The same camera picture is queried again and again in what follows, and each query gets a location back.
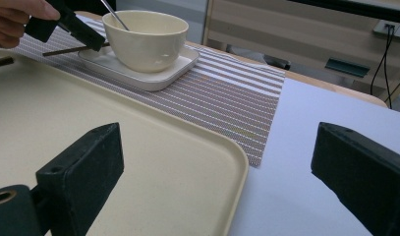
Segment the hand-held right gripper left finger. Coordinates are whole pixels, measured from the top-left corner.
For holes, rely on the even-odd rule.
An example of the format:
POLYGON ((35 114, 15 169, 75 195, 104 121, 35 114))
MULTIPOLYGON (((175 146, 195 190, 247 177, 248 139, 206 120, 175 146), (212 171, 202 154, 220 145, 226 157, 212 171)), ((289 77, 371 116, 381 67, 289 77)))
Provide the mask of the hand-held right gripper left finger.
POLYGON ((123 172, 120 126, 85 133, 35 173, 41 231, 86 236, 123 172))

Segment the striped placemat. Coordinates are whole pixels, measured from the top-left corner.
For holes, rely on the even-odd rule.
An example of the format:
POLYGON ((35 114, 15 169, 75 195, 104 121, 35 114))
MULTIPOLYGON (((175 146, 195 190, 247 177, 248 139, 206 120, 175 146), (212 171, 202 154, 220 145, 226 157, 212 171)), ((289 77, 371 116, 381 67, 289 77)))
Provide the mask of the striped placemat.
POLYGON ((194 67, 164 89, 145 91, 87 68, 76 52, 43 55, 79 45, 57 29, 46 43, 24 36, 15 51, 220 133, 241 146, 250 165, 261 164, 285 81, 283 71, 192 44, 189 48, 199 55, 194 67))

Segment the dark object under desk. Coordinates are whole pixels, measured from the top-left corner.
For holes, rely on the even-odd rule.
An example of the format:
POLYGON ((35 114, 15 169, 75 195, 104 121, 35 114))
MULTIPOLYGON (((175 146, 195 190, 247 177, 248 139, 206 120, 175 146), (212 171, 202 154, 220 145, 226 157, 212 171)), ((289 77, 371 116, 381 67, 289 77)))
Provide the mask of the dark object under desk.
POLYGON ((291 68, 291 62, 288 60, 283 60, 266 54, 263 55, 263 60, 267 65, 271 65, 287 71, 289 71, 291 68))

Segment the metal spoon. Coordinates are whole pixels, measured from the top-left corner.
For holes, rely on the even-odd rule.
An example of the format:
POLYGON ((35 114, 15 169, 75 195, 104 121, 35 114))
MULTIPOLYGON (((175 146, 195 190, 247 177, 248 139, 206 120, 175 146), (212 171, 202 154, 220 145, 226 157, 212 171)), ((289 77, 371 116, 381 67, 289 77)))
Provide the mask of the metal spoon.
POLYGON ((119 18, 116 14, 115 10, 111 7, 107 0, 100 0, 101 3, 105 6, 105 8, 110 12, 110 14, 114 17, 114 19, 126 30, 130 31, 130 29, 124 24, 124 22, 119 18))

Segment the wall power socket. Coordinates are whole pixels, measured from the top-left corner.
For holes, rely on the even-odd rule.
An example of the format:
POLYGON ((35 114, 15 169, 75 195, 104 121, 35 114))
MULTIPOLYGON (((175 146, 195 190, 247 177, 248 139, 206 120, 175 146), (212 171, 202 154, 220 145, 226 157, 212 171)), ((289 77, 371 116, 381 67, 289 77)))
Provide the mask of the wall power socket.
POLYGON ((388 34, 392 33, 397 38, 400 38, 400 23, 380 20, 373 28, 375 33, 388 34))

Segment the wooden desk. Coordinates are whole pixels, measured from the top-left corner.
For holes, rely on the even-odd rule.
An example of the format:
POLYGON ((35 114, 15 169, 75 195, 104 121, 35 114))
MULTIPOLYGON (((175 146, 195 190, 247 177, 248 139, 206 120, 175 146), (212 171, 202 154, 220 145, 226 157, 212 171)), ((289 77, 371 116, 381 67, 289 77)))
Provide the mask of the wooden desk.
POLYGON ((355 81, 381 99, 400 93, 400 39, 386 43, 377 19, 289 0, 210 0, 204 42, 260 52, 355 81), (370 67, 363 78, 325 68, 329 58, 370 67))

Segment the cream plastic tray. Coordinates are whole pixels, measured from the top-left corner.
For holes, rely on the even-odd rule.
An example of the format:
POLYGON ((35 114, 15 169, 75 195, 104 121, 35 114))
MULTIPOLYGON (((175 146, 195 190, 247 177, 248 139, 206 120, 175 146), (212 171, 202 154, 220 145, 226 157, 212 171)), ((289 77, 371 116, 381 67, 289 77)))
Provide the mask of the cream plastic tray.
POLYGON ((14 54, 0 67, 0 188, 89 130, 120 125, 125 169, 88 236, 227 236, 248 174, 230 139, 14 54))

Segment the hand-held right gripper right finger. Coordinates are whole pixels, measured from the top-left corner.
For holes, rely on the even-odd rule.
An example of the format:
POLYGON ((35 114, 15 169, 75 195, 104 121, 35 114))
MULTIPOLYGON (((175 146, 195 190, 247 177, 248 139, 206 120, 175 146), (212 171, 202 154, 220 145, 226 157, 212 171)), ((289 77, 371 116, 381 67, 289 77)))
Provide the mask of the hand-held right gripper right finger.
POLYGON ((321 122, 311 170, 373 236, 400 236, 399 153, 321 122))

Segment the white square plate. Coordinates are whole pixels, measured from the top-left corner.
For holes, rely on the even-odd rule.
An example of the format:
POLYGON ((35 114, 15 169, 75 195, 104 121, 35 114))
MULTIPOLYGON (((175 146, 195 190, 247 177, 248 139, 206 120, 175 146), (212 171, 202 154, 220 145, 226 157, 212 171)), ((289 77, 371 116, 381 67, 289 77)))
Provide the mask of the white square plate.
POLYGON ((131 70, 116 57, 110 46, 99 52, 83 50, 78 53, 85 66, 113 81, 146 91, 158 91, 170 86, 182 75, 193 69, 200 54, 184 47, 178 59, 167 69, 157 73, 140 73, 131 70))

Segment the cream bowl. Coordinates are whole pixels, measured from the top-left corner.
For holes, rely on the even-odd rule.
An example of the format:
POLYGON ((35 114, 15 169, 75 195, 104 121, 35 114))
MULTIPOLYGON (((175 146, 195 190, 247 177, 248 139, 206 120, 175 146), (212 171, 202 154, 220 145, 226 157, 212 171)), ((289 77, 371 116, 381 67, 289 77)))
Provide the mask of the cream bowl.
POLYGON ((189 24, 178 17, 151 11, 126 10, 102 17, 107 40, 120 62, 142 73, 161 72, 179 57, 189 24))

